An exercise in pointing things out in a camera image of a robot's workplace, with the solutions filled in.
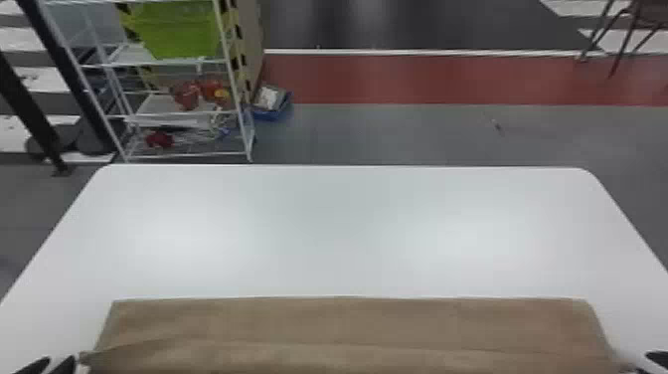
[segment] brown cloth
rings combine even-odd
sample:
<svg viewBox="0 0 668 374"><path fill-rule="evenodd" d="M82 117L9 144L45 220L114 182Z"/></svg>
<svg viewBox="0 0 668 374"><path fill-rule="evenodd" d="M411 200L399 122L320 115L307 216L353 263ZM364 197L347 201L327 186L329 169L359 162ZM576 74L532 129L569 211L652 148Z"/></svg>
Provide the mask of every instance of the brown cloth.
<svg viewBox="0 0 668 374"><path fill-rule="evenodd" d="M113 304L95 373L610 374L572 299L233 298Z"/></svg>

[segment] yellow label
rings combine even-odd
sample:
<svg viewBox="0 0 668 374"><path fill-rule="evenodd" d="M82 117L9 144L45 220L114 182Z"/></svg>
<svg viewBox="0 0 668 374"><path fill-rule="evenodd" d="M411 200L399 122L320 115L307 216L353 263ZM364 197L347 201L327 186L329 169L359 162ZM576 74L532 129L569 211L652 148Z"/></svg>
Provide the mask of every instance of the yellow label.
<svg viewBox="0 0 668 374"><path fill-rule="evenodd" d="M228 93L228 91L224 89L217 89L214 92L214 96L217 98L228 98L230 97L230 93Z"/></svg>

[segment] chair leg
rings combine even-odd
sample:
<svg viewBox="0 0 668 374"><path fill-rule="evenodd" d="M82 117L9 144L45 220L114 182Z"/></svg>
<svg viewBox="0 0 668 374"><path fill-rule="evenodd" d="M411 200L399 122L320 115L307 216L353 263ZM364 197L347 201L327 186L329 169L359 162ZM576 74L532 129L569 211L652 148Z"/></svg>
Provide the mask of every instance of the chair leg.
<svg viewBox="0 0 668 374"><path fill-rule="evenodd" d="M621 17L621 15L625 14L625 13L628 13L628 9L624 8L624 9L619 10L617 12L617 14L615 14L614 17L612 17L610 22L608 22L607 25L605 25L605 28L603 28L603 30L600 31L600 34L598 34L596 39L593 42L591 42L591 45L589 46L589 48L587 50L590 51L595 46L597 46L598 43L603 39L605 34L607 34L607 32L610 31L610 28L612 27L612 25L614 25L614 23L617 22L619 17Z"/></svg>
<svg viewBox="0 0 668 374"><path fill-rule="evenodd" d="M649 34L647 34L647 36L645 36L644 38L642 38L642 40L640 41L640 43L638 43L638 45L635 46L635 48L633 49L633 51L631 51L631 55L635 55L635 54L640 50L640 48L641 48L642 46L644 46L645 43L647 43L647 41L649 41L649 40L654 36L654 34L656 34L656 32L659 31L659 29L661 29L662 27L663 27L663 24L656 24L656 25L654 25L654 27L652 28L652 31L650 31Z"/></svg>
<svg viewBox="0 0 668 374"><path fill-rule="evenodd" d="M586 61L586 54L588 54L589 51L591 51L596 46L593 40L596 39L598 32L600 32L600 29L603 27L605 19L607 18L607 14L610 12L610 8L612 8L612 3L614 3L614 0L607 0L605 3L603 11L600 12L600 16L598 16L598 19L596 20L596 25L591 30L591 35L589 35L589 43L586 45L586 48L580 52L580 55L577 58L578 61Z"/></svg>
<svg viewBox="0 0 668 374"><path fill-rule="evenodd" d="M610 69L610 73L607 75L608 78L614 76L614 74L617 72L617 68L619 67L619 62L621 61L621 58L624 57L624 51L626 51L626 46L628 46L628 42L631 40L631 35L633 34L633 30L635 30L635 26L637 24L638 24L638 17L636 12L633 13L631 26L628 28L628 31L626 32L626 36L624 37L623 43L621 43L621 48L619 49L617 56L614 58L612 69Z"/></svg>

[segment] red floor stripe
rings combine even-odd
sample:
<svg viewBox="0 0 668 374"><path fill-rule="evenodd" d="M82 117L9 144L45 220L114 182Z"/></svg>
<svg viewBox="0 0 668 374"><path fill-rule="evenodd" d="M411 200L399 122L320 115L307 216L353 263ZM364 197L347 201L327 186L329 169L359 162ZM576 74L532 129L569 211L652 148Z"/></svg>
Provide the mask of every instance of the red floor stripe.
<svg viewBox="0 0 668 374"><path fill-rule="evenodd" d="M263 79L301 103L668 105L668 57L266 56Z"/></svg>

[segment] wire basket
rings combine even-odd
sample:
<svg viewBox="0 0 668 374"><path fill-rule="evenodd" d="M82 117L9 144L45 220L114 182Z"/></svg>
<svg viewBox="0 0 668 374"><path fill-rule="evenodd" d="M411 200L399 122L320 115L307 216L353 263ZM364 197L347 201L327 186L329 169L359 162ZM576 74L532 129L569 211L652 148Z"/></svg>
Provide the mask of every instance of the wire basket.
<svg viewBox="0 0 668 374"><path fill-rule="evenodd" d="M120 18L156 59L215 56L220 47L216 13L208 1L138 4Z"/></svg>

